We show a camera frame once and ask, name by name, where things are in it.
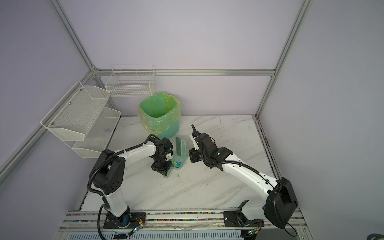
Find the white mesh two-tier shelf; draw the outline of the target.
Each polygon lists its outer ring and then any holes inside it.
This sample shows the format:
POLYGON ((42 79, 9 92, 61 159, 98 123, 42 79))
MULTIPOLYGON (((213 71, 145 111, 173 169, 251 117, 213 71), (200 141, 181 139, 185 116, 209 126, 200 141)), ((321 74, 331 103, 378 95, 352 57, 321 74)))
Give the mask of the white mesh two-tier shelf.
POLYGON ((121 112, 107 107, 110 92, 75 83, 41 120, 41 125, 83 159, 105 150, 121 112))

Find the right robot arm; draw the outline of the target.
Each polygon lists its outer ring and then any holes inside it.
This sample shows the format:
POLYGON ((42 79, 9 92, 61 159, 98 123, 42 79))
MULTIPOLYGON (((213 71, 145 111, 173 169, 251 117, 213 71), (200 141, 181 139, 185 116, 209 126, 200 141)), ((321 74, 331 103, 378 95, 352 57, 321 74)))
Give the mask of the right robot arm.
POLYGON ((292 183, 276 179, 242 161, 226 147, 217 147, 216 142, 206 133, 198 131, 190 135, 194 147, 189 150, 192 163, 202 161, 210 169, 217 168, 228 173, 253 189, 263 198, 262 210, 266 219, 279 229, 284 229, 299 206, 292 183))

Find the green hand brush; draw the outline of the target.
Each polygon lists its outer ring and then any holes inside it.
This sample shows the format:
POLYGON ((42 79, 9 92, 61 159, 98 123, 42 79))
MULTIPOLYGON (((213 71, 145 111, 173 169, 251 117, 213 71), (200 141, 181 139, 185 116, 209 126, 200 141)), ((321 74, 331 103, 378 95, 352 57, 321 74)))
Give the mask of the green hand brush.
POLYGON ((176 137, 176 154, 177 156, 184 158, 186 157, 186 142, 180 137, 176 137))

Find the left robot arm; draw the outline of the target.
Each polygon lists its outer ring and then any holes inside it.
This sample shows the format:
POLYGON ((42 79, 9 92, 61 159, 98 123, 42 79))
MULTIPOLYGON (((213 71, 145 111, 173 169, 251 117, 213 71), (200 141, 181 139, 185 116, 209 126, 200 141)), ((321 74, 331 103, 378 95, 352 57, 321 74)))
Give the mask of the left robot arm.
POLYGON ((171 141, 155 135, 149 135, 143 143, 118 152, 106 149, 101 152, 89 174, 87 189, 101 197, 102 209, 107 211, 108 220, 117 228, 127 228, 133 217, 121 188, 125 168, 149 157, 153 160, 151 169, 166 177, 172 167, 172 156, 171 141))

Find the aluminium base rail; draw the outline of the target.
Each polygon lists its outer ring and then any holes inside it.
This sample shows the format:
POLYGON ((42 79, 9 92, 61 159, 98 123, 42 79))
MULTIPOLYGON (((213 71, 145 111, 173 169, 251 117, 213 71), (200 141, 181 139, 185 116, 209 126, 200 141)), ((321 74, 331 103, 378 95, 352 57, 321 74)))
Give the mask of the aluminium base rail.
POLYGON ((311 240, 313 236, 300 210, 294 212, 285 229, 259 220, 238 227, 224 210, 134 211, 141 225, 125 229, 104 229, 106 212, 67 213, 56 240, 311 240))

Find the green plastic dustpan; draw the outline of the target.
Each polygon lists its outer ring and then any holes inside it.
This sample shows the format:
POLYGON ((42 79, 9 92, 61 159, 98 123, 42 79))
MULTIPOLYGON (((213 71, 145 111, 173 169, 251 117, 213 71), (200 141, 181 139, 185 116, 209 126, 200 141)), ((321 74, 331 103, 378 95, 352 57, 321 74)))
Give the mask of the green plastic dustpan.
POLYGON ((185 161, 186 161, 186 159, 187 159, 187 156, 188 156, 187 151, 186 151, 186 157, 184 157, 184 158, 181 158, 181 157, 177 156, 177 154, 176 154, 176 150, 174 151, 173 158, 172 158, 171 161, 168 161, 168 163, 171 163, 171 164, 172 164, 172 161, 174 161, 174 162, 179 162, 179 163, 182 163, 182 166, 181 166, 180 168, 174 168, 173 166, 171 166, 171 168, 170 168, 170 169, 168 170, 168 172, 167 172, 166 178, 169 177, 169 176, 171 175, 171 171, 172 171, 172 170, 180 170, 180 169, 184 166, 185 161))

